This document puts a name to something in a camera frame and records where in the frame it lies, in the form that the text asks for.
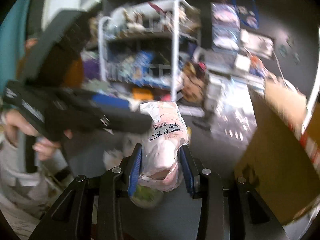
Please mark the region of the grey sleeve forearm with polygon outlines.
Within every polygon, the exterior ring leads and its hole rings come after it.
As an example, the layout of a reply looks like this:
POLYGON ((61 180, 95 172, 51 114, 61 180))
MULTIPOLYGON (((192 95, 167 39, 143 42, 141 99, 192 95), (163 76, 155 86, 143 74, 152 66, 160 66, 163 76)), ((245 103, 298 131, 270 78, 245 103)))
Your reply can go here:
POLYGON ((18 150, 6 138, 1 143, 1 190, 18 209, 40 218, 63 191, 64 185, 54 176, 67 167, 60 150, 46 161, 37 161, 35 173, 18 166, 18 150))

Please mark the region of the person's left hand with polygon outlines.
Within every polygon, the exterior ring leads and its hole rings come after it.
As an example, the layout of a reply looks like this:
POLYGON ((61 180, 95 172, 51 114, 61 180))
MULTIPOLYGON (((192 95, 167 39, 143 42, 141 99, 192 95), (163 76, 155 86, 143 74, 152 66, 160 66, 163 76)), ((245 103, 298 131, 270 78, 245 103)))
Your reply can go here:
POLYGON ((4 134, 8 142, 12 146, 18 146, 18 133, 30 136, 32 138, 40 138, 33 144, 32 149, 37 153, 40 161, 45 161, 52 158, 55 152, 61 148, 60 142, 50 141, 42 137, 40 133, 16 110, 11 109, 2 114, 4 121, 4 134))

